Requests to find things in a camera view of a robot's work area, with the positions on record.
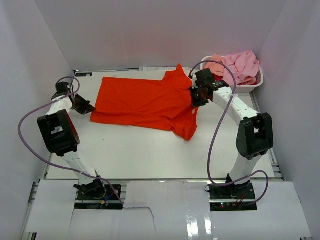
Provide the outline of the orange t shirt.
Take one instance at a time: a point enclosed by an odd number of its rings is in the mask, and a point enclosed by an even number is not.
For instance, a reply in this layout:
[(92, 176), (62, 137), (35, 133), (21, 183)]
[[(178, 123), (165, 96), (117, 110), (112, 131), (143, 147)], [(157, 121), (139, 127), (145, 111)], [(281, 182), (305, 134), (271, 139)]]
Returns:
[(180, 64), (162, 80), (103, 77), (90, 120), (170, 131), (190, 141), (198, 127), (192, 85)]

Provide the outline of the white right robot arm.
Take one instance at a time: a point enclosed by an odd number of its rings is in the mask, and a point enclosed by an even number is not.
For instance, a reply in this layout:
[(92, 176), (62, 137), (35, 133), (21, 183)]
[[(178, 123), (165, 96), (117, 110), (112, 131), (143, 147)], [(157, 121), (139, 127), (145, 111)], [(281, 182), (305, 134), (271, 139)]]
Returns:
[(223, 116), (229, 115), (236, 123), (236, 149), (238, 156), (227, 174), (225, 183), (212, 183), (210, 190), (220, 190), (236, 200), (250, 184), (257, 162), (274, 146), (272, 117), (250, 108), (238, 96), (235, 89), (223, 80), (214, 79), (209, 69), (196, 74), (195, 87), (191, 87), (192, 107), (202, 107), (213, 102), (220, 106)]

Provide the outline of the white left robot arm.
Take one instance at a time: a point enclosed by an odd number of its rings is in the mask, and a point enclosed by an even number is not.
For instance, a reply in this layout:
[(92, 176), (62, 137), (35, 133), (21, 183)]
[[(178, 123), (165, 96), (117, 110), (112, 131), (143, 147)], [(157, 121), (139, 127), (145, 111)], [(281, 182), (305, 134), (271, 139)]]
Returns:
[(74, 187), (84, 195), (99, 200), (106, 195), (106, 187), (97, 171), (80, 156), (79, 134), (70, 118), (69, 112), (75, 110), (81, 115), (92, 113), (96, 110), (91, 102), (79, 94), (68, 95), (73, 87), (67, 82), (55, 85), (56, 93), (51, 100), (53, 103), (46, 115), (37, 118), (37, 124), (48, 151), (62, 158), (69, 167), (77, 170), (78, 184)]

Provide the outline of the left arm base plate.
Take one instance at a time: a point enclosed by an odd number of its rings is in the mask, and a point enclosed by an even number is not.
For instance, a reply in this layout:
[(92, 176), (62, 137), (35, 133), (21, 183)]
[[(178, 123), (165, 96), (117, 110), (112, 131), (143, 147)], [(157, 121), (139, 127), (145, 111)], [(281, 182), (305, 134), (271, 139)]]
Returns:
[(122, 210), (123, 205), (120, 203), (116, 194), (121, 197), (122, 186), (113, 185), (112, 188), (106, 184), (102, 191), (94, 191), (93, 194), (84, 194), (77, 190), (74, 209), (75, 210)]

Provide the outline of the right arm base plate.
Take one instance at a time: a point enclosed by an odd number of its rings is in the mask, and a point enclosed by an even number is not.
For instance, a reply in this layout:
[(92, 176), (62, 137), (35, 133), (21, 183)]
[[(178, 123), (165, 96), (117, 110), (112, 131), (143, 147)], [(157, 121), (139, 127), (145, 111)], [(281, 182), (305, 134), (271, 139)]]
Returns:
[(232, 190), (231, 186), (216, 187), (208, 184), (204, 191), (209, 193), (211, 212), (257, 211), (256, 195), (253, 184)]

